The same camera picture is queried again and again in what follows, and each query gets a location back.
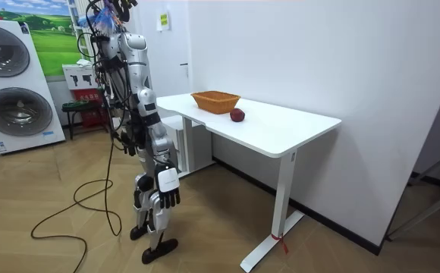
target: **brown basket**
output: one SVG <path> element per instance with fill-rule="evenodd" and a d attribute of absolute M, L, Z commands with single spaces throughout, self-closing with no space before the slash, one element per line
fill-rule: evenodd
<path fill-rule="evenodd" d="M 235 108 L 240 96 L 219 91 L 206 91 L 191 94 L 200 109 L 213 114 L 225 114 Z"/>

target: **red apple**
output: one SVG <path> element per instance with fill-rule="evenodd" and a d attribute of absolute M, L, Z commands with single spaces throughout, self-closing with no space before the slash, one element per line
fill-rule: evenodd
<path fill-rule="evenodd" d="M 239 108 L 234 108 L 234 110 L 230 111 L 230 118 L 235 122 L 241 122 L 245 118 L 245 113 Z"/>

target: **black stool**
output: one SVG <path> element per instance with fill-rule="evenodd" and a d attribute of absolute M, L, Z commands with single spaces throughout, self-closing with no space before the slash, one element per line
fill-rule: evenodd
<path fill-rule="evenodd" d="M 67 103 L 63 104 L 61 107 L 61 110 L 64 113 L 67 113 L 67 119 L 68 119 L 68 128 L 70 130 L 70 139 L 72 140 L 74 138 L 74 124 L 75 124 L 75 115 L 77 113 L 86 112 L 86 111 L 95 111 L 99 117 L 100 117 L 100 125 L 104 128 L 105 132 L 108 133 L 107 127 L 105 126 L 105 122 L 102 119 L 102 113 L 100 110 L 102 109 L 102 103 L 96 102 L 96 101 L 88 101 L 88 103 L 83 103 L 81 105 L 77 106 L 68 106 Z"/>

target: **black baseboard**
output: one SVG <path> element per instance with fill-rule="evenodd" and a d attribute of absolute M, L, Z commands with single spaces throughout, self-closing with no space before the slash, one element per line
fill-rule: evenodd
<path fill-rule="evenodd" d="M 410 177 L 414 178 L 414 177 L 416 177 L 418 175 L 419 175 L 419 173 L 413 171 L 412 174 L 410 174 Z M 429 184 L 436 185 L 436 186 L 440 187 L 440 179 L 438 179 L 438 178 L 430 177 L 430 176 L 426 175 L 425 177 L 421 178 L 420 180 L 424 181 L 426 183 L 429 183 Z"/>
<path fill-rule="evenodd" d="M 82 126 L 82 125 L 83 125 L 82 122 L 76 122 L 76 123 L 74 123 L 74 127 Z M 68 125 L 68 124 L 66 124 L 66 125 L 62 125 L 62 126 L 61 126 L 61 129 L 68 129 L 68 128 L 70 128 L 70 125 Z"/>
<path fill-rule="evenodd" d="M 254 177 L 251 177 L 250 175 L 230 166 L 229 164 L 223 162 L 222 160 L 216 158 L 215 156 L 212 158 L 213 161 L 217 162 L 222 167 L 228 169 L 229 171 L 233 172 L 234 174 L 242 177 L 243 179 L 247 180 L 248 182 L 254 184 L 255 186 L 258 186 L 259 188 L 263 189 L 267 193 L 272 194 L 275 196 L 275 189 L 272 189 L 271 187 L 265 185 L 264 183 L 260 182 Z M 371 253 L 378 255 L 380 254 L 380 251 L 382 250 L 381 246 L 378 246 L 367 239 L 361 237 L 358 234 L 355 234 L 353 231 L 348 230 L 347 228 L 335 223 L 334 221 L 326 218 L 323 215 L 320 215 L 318 212 L 313 211 L 312 209 L 306 207 L 305 205 L 299 203 L 296 200 L 289 199 L 289 205 L 293 208 L 299 210 L 305 215 L 308 215 L 309 217 L 313 218 L 314 220 L 318 221 L 319 223 L 325 225 L 326 227 L 332 229 L 333 231 L 337 232 L 343 237 L 346 237 L 348 240 L 356 243 L 357 245 L 361 246 L 362 248 L 370 251 Z"/>

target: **humanoid robot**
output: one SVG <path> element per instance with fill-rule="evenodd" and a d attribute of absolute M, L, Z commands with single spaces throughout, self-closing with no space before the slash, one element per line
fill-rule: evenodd
<path fill-rule="evenodd" d="M 128 8 L 133 3 L 123 0 L 120 7 L 116 0 L 112 4 L 117 17 L 121 21 L 128 20 Z M 150 248 L 142 256 L 143 263 L 148 264 L 178 246 L 176 239 L 162 240 L 171 208 L 181 201 L 176 169 L 178 159 L 158 115 L 144 37 L 120 26 L 117 33 L 108 36 L 94 33 L 91 41 L 99 50 L 97 78 L 110 92 L 110 98 L 115 98 L 116 104 L 126 105 L 121 121 L 124 126 L 121 133 L 115 133 L 115 138 L 123 143 L 124 153 L 138 154 L 145 170 L 134 180 L 137 223 L 130 231 L 130 238 L 137 240 L 149 233 Z"/>

